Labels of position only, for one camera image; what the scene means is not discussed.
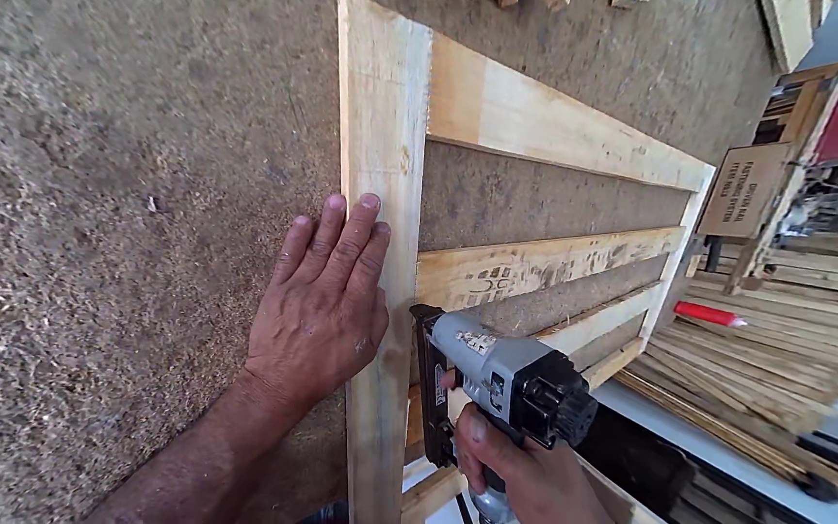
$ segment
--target hand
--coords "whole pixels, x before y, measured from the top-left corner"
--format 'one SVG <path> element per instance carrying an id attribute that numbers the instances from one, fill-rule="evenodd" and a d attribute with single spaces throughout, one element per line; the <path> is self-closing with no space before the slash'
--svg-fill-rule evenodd
<path id="1" fill-rule="evenodd" d="M 521 524 L 612 524 L 574 451 L 559 441 L 552 451 L 526 437 L 522 448 L 469 403 L 455 428 L 458 467 L 483 493 L 483 464 L 506 481 L 509 506 Z"/>
<path id="2" fill-rule="evenodd" d="M 250 328 L 244 371 L 304 409 L 373 360 L 389 322 L 377 286 L 390 244 L 390 226 L 374 222 L 380 199 L 361 195 L 347 223 L 345 205 L 329 196 L 318 227 L 296 217 Z"/>

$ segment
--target nail gun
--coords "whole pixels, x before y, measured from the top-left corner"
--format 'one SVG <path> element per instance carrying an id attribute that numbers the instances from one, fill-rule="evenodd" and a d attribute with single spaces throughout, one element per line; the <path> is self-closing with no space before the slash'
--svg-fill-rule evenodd
<path id="1" fill-rule="evenodd" d="M 465 313 L 425 304 L 412 306 L 410 312 L 419 351 L 425 457 L 437 467 L 457 465 L 448 391 L 439 384 L 449 361 L 455 387 L 517 446 L 528 436 L 546 449 L 559 437 L 574 447 L 587 435 L 597 401 L 563 353 L 535 339 L 501 337 Z M 487 489 L 471 494 L 481 524 L 512 522 L 506 483 L 486 465 L 483 474 Z"/>

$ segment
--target wooden board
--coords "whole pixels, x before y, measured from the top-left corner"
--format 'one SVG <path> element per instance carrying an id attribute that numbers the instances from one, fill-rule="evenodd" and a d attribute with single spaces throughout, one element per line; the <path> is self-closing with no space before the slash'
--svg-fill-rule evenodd
<path id="1" fill-rule="evenodd" d="M 416 298 L 446 311 L 576 280 L 681 249 L 682 227 L 419 254 Z"/>
<path id="2" fill-rule="evenodd" d="M 394 234 L 380 286 L 390 328 L 345 387 L 352 522 L 400 518 L 403 435 L 432 31 L 364 0 L 338 3 L 342 192 L 373 192 Z"/>
<path id="3" fill-rule="evenodd" d="M 566 355 L 587 346 L 642 314 L 665 291 L 663 282 L 657 281 L 615 298 L 598 307 L 584 311 L 567 321 L 535 334 L 539 341 Z"/>
<path id="4" fill-rule="evenodd" d="M 810 0 L 761 0 L 774 61 L 790 73 L 814 44 Z"/>
<path id="5" fill-rule="evenodd" d="M 688 191 L 712 166 L 440 34 L 428 135 L 484 151 Z"/>
<path id="6" fill-rule="evenodd" d="M 459 309 L 668 254 L 642 335 L 588 368 L 591 385 L 599 384 L 645 347 L 714 170 L 368 0 L 340 2 L 339 48 L 343 193 L 351 201 L 364 191 L 380 195 L 381 219 L 394 231 L 381 282 L 390 329 L 378 358 L 346 387 L 350 519 L 391 522 L 401 509 L 412 341 L 407 309 L 416 292 L 426 303 Z M 689 191 L 681 223 L 602 239 L 417 256 L 426 132 L 443 142 Z M 467 281 L 493 278 L 491 295 Z M 498 295 L 500 289 L 507 291 Z"/>

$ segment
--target sticker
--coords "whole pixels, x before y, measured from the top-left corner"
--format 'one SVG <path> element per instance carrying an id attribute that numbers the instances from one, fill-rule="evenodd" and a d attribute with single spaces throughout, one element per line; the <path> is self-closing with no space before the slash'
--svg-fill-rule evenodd
<path id="1" fill-rule="evenodd" d="M 448 392 L 441 387 L 441 376 L 445 374 L 445 370 L 441 368 L 440 363 L 435 364 L 435 406 L 441 406 L 448 400 Z"/>
<path id="2" fill-rule="evenodd" d="M 469 349 L 477 351 L 480 356 L 486 356 L 496 343 L 496 337 L 487 333 L 459 331 L 454 337 L 464 342 Z"/>

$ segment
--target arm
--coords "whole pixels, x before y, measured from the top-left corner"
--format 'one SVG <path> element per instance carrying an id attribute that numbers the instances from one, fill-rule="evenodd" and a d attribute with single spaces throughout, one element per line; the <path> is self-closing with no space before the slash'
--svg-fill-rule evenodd
<path id="1" fill-rule="evenodd" d="M 377 283 L 390 227 L 374 222 L 375 195 L 363 195 L 347 223 L 345 205 L 330 196 L 318 230 L 305 216 L 293 221 L 235 383 L 87 521 L 234 518 L 266 452 L 373 359 L 388 323 Z"/>

